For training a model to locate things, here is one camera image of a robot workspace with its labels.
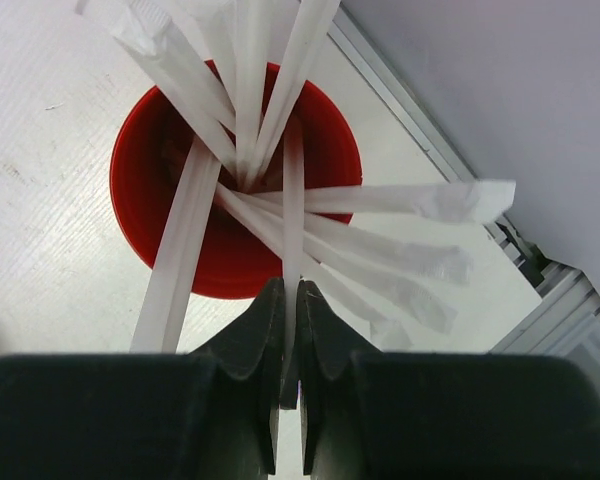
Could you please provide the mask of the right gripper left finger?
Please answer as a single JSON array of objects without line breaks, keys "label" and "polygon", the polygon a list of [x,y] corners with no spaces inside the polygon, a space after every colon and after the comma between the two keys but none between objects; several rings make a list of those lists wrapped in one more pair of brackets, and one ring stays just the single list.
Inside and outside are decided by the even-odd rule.
[{"label": "right gripper left finger", "polygon": [[0,357],[0,479],[264,479],[284,288],[187,354]]}]

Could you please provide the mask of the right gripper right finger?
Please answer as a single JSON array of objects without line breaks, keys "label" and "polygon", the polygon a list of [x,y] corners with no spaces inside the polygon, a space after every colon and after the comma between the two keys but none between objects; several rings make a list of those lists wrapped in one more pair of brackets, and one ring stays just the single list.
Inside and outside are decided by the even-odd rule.
[{"label": "right gripper right finger", "polygon": [[550,356],[383,352],[298,288],[314,479],[600,479],[600,397]]}]

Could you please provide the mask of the gripped white straw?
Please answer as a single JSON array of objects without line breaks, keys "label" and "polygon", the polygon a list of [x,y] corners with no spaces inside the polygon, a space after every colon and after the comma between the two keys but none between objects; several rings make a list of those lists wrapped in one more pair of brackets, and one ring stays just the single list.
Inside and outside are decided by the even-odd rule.
[{"label": "gripped white straw", "polygon": [[295,338],[296,299],[304,252],[304,147],[301,123],[296,116],[289,118],[283,140],[284,360],[289,362]]}]

